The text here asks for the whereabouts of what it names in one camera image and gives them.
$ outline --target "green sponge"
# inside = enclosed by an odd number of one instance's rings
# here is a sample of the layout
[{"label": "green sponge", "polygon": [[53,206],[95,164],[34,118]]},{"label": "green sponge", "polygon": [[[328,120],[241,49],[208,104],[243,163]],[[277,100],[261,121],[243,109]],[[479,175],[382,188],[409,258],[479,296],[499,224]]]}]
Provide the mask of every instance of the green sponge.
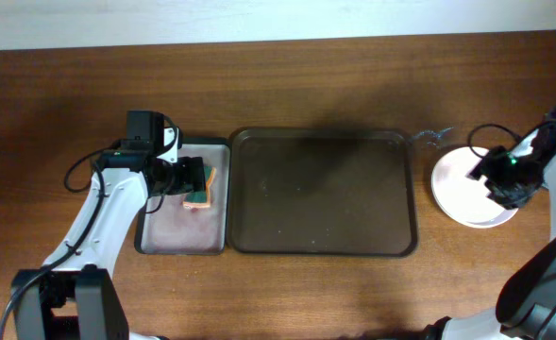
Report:
[{"label": "green sponge", "polygon": [[203,192],[189,193],[183,200],[185,208],[209,208],[211,206],[211,184],[214,179],[215,168],[204,165],[204,178],[206,180],[206,190]]}]

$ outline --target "white wall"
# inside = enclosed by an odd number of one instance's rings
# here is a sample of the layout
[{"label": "white wall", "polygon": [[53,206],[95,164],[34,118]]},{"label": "white wall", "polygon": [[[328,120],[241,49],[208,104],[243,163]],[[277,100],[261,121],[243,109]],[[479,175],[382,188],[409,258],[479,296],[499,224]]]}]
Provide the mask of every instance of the white wall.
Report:
[{"label": "white wall", "polygon": [[0,49],[556,29],[556,0],[0,0]]}]

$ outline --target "wood grain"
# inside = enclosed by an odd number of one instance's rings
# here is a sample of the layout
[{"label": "wood grain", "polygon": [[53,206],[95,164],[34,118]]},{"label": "wood grain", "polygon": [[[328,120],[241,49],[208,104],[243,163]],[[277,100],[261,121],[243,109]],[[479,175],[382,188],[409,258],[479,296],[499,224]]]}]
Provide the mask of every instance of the wood grain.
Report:
[{"label": "wood grain", "polygon": [[[15,272],[41,264],[84,201],[62,188],[65,170],[123,136],[129,109],[168,114],[190,136],[454,127],[447,146],[480,123],[525,132],[554,105],[556,32],[0,52],[0,314]],[[132,230],[114,275],[131,329],[325,339],[420,330],[493,306],[548,241],[548,194],[501,227],[460,226],[432,201],[426,177],[440,150],[428,142],[414,143],[420,246],[411,257],[144,256]]]}]

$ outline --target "plastic tray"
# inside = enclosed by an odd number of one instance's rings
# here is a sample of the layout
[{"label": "plastic tray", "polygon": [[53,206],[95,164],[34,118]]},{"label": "plastic tray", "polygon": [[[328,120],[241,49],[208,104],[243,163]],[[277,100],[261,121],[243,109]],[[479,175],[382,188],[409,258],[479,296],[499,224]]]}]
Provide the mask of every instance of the plastic tray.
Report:
[{"label": "plastic tray", "polygon": [[417,245],[399,132],[251,128],[231,143],[227,241],[245,253],[404,257]]},{"label": "plastic tray", "polygon": [[[185,195],[169,195],[158,212],[139,213],[135,248],[143,254],[216,255],[225,247],[229,148],[227,140],[186,138],[179,157],[202,157],[216,168],[211,186],[211,207],[186,209]],[[160,198],[147,200],[144,209],[153,210]]]}]

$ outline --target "white bowl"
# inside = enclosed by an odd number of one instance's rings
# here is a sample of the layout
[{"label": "white bowl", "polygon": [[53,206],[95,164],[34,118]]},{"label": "white bowl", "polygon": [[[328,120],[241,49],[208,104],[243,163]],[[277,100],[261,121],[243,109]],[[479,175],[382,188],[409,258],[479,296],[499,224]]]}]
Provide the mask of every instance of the white bowl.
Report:
[{"label": "white bowl", "polygon": [[[482,147],[473,149],[480,155],[487,153]],[[480,180],[467,177],[479,161],[468,147],[448,152],[435,164],[430,187],[439,207],[456,222],[473,228],[491,228],[511,219],[518,209],[506,210],[487,198],[485,177]]]}]

